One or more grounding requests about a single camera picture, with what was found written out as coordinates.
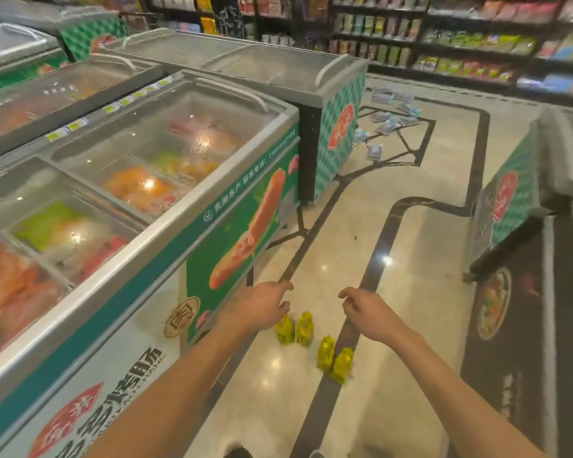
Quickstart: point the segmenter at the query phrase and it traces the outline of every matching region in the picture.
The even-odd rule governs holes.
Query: hot dog image
[[[240,236],[236,244],[215,265],[208,283],[210,289],[217,289],[225,283],[240,268],[242,263],[254,253],[269,223],[274,218],[286,180],[287,174],[283,169],[276,170],[272,178],[269,179],[259,208],[257,208],[249,223],[249,229]]]

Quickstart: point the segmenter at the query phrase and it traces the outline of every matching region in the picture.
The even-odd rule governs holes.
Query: hand
[[[268,281],[256,286],[249,286],[234,304],[229,315],[237,319],[234,324],[248,331],[262,331],[275,326],[290,308],[290,302],[282,302],[282,296],[292,291],[290,281]]]
[[[348,319],[363,336],[392,349],[412,330],[377,293],[348,287],[339,293]]]

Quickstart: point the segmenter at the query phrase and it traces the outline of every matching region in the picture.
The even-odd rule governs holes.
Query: left hand
[[[291,303],[280,302],[284,293],[293,289],[290,281],[267,281],[247,287],[225,317],[236,319],[235,324],[251,332],[270,329],[289,312]]]

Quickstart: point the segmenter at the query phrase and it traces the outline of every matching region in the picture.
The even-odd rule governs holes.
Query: human arm
[[[409,328],[375,292],[346,288],[344,313],[369,339],[395,351],[412,373],[462,458],[546,458]]]
[[[256,331],[278,323],[290,308],[288,281],[247,288],[217,325],[129,405],[89,447],[85,458],[164,458],[186,438],[229,358]]]

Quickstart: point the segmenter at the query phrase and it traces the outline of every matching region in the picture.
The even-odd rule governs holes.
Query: marble floor
[[[411,375],[389,349],[357,337],[337,294],[377,290],[458,370],[474,292],[461,279],[470,206],[540,108],[370,75],[373,86],[413,94],[423,124],[377,134],[370,115],[394,107],[367,91],[359,126],[382,144],[382,161],[355,146],[320,202],[293,215],[249,276],[292,281],[292,314],[313,314],[316,344],[279,346],[273,331],[249,341],[214,386],[186,458],[220,458],[234,442],[255,458],[314,448],[328,458],[445,454],[445,432]],[[356,346],[343,388],[316,369],[324,335]]]

